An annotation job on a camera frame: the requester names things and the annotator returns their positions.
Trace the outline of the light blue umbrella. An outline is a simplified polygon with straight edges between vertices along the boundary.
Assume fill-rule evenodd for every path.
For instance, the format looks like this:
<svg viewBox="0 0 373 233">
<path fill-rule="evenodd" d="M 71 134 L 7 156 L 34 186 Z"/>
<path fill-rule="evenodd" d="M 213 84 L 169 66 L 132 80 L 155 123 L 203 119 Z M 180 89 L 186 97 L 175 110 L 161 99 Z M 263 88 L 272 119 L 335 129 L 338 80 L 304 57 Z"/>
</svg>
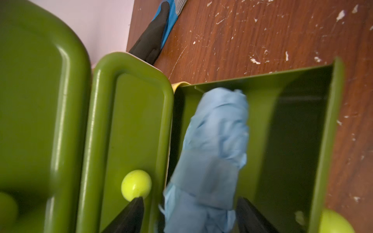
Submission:
<svg viewBox="0 0 373 233">
<path fill-rule="evenodd" d="M 240 90 L 206 92 L 187 128 L 160 207 L 166 233 L 228 233 L 239 171 L 247 163 L 249 105 Z"/>
</svg>

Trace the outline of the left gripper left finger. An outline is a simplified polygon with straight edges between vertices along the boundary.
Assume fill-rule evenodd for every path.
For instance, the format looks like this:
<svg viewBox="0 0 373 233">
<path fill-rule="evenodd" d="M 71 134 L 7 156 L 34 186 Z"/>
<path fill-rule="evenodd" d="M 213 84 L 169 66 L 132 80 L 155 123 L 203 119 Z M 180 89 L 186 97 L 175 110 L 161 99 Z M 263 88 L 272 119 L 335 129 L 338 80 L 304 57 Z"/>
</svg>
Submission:
<svg viewBox="0 0 373 233">
<path fill-rule="evenodd" d="M 143 197 L 134 198 L 102 231 L 102 233 L 139 233 L 143 217 Z"/>
</svg>

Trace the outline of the yellow-green drawer cabinet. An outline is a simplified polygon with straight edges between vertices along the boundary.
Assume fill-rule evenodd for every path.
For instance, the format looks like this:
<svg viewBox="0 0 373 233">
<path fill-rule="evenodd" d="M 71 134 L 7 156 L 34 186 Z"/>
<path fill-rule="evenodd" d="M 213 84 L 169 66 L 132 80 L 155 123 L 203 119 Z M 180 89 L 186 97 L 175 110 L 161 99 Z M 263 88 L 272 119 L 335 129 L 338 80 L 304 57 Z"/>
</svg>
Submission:
<svg viewBox="0 0 373 233">
<path fill-rule="evenodd" d="M 176 90 L 180 87 L 184 87 L 184 86 L 188 86 L 190 85 L 190 83 L 188 82 L 178 82 L 178 83 L 173 83 L 172 84 L 172 89 L 173 89 L 173 93 L 175 94 L 176 93 Z"/>
</svg>

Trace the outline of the dark green top drawer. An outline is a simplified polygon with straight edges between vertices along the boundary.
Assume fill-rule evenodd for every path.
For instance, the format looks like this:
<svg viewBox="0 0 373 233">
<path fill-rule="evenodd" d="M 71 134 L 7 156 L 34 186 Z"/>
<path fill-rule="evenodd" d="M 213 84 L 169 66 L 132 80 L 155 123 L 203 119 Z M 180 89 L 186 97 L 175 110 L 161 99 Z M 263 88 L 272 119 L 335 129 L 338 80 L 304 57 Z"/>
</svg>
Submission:
<svg viewBox="0 0 373 233">
<path fill-rule="evenodd" d="M 67 24 L 1 1 L 1 232 L 75 232 L 90 87 Z"/>
</svg>

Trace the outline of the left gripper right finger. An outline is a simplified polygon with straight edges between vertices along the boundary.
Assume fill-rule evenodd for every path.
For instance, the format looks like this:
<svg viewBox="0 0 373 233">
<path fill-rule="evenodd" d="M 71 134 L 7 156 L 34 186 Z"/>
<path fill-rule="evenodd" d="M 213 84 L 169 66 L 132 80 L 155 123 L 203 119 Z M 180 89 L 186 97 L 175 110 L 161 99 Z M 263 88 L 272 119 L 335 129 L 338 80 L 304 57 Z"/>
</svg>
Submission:
<svg viewBox="0 0 373 233">
<path fill-rule="evenodd" d="M 279 233 L 279 231 L 246 198 L 238 198 L 236 218 L 240 233 Z"/>
</svg>

